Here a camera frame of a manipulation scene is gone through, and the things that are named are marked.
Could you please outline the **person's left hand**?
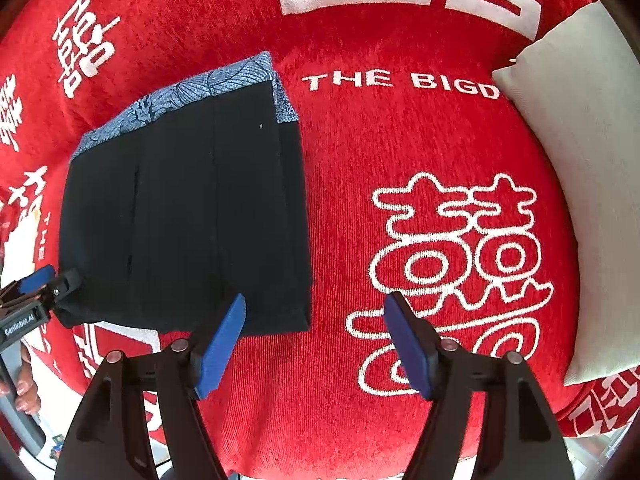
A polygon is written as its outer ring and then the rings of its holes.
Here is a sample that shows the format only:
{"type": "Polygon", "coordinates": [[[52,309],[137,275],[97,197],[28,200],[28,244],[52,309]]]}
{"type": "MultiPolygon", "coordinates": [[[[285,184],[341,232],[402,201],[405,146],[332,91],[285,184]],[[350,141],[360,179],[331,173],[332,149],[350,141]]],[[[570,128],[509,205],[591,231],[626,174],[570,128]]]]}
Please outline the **person's left hand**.
{"type": "Polygon", "coordinates": [[[38,386],[32,377],[32,358],[24,344],[21,344],[22,366],[15,383],[16,400],[14,406],[17,411],[27,415],[37,415],[41,408],[38,386]]]}

